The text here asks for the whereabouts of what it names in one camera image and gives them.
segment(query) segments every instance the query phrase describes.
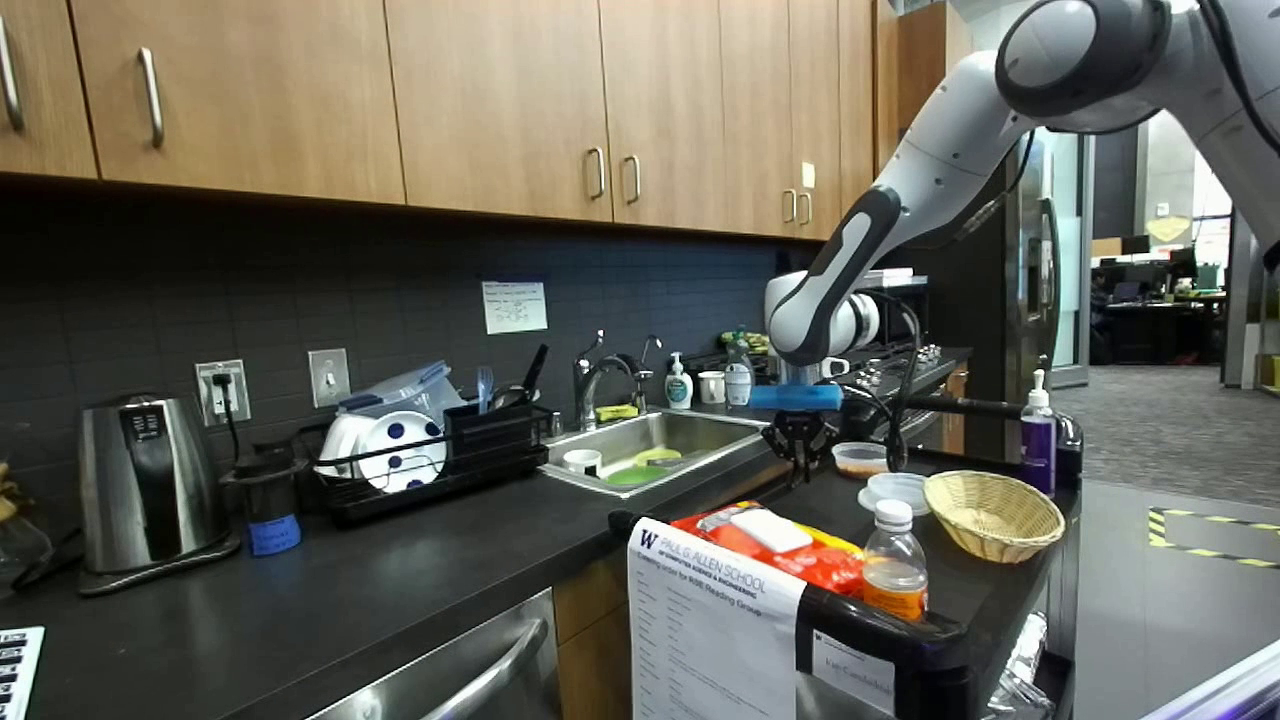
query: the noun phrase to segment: bowl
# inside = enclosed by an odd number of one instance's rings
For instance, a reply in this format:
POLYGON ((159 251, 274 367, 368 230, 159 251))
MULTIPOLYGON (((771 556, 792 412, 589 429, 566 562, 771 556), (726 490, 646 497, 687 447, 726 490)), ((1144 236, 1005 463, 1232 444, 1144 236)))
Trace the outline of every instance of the bowl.
POLYGON ((925 497, 943 531, 990 566, 1026 566, 1069 529, 1063 514, 1040 490, 999 471, 935 471, 925 497))
POLYGON ((912 516, 930 516, 925 475, 922 471, 877 471, 856 500, 877 514, 882 500, 904 500, 912 516))
POLYGON ((843 444, 831 444, 831 462, 838 462, 838 471, 856 475, 856 479, 887 471, 884 444, 843 441, 843 444))

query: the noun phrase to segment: paper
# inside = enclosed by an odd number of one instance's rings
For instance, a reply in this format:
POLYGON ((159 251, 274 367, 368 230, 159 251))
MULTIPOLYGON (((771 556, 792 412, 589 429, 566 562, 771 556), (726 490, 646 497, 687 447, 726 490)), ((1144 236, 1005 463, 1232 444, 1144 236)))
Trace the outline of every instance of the paper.
POLYGON ((811 678, 882 718, 891 718, 895 667, 887 659, 856 654, 829 631, 811 631, 811 678))
POLYGON ((792 720, 805 579, 640 520, 627 542, 634 718, 792 720))
POLYGON ((490 336, 548 329, 548 292, 539 281, 480 281, 480 295, 490 336))

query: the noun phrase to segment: kitchen counter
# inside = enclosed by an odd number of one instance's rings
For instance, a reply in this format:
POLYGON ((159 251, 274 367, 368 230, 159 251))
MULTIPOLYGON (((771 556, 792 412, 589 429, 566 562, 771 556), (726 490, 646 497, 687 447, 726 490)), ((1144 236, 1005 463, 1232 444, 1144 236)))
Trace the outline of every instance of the kitchen counter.
MULTIPOLYGON (((715 508, 751 483, 746 468, 682 506, 627 514, 715 508)), ((770 506, 864 542, 856 490, 821 471, 771 483, 770 506)), ((232 556, 99 599, 80 599, 78 577, 59 577, 3 599, 0 626, 49 626, 32 703, 39 720, 303 718, 604 556, 619 542, 613 514, 570 483, 513 479, 364 529, 315 520, 298 552, 232 556)), ((993 567, 935 531, 930 566, 931 608, 996 654, 1054 556, 993 567)))

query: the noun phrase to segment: wall switch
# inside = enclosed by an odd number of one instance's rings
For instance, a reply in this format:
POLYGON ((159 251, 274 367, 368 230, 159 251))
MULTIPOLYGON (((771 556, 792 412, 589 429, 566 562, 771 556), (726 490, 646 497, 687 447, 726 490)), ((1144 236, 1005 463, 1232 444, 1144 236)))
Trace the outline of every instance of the wall switch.
POLYGON ((237 423, 252 422, 252 404, 248 404, 248 372, 244 360, 206 360, 196 364, 196 393, 202 393, 202 415, 206 429, 214 423, 229 423, 229 415, 237 423))
POLYGON ((313 348, 313 410, 334 410, 351 398, 348 348, 313 348))

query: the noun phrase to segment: lid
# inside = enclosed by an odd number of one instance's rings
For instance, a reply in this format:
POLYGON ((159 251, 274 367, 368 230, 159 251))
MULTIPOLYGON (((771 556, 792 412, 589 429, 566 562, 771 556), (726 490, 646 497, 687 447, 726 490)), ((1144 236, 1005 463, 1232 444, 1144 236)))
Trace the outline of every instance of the lid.
POLYGON ((1029 412, 1047 415, 1047 388, 1044 388, 1044 367, 1036 367, 1036 384, 1029 393, 1029 412))
POLYGON ((912 506, 895 500, 895 497, 884 497, 877 506, 877 529, 887 529, 887 531, 910 531, 912 529, 912 506))

